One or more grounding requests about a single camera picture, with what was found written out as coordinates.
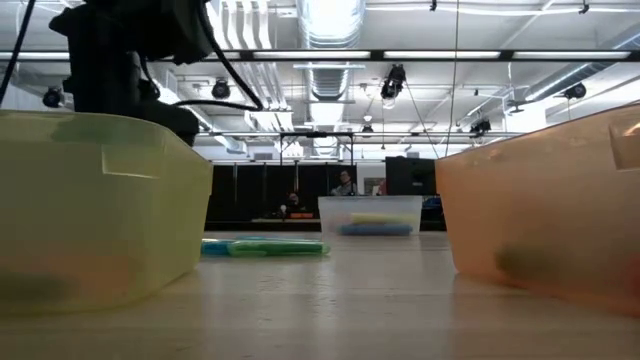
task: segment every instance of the ductwork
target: ductwork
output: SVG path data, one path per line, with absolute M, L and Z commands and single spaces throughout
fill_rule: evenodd
M 297 0 L 302 46 L 307 49 L 354 48 L 360 38 L 365 0 Z M 307 70 L 311 94 L 337 101 L 349 83 L 349 70 Z
M 603 46 L 604 49 L 639 50 L 640 29 L 635 26 L 613 41 Z M 584 65 L 571 65 L 533 85 L 527 92 L 526 102 L 537 102 L 556 95 L 577 83 L 615 65 L 614 62 L 593 62 Z

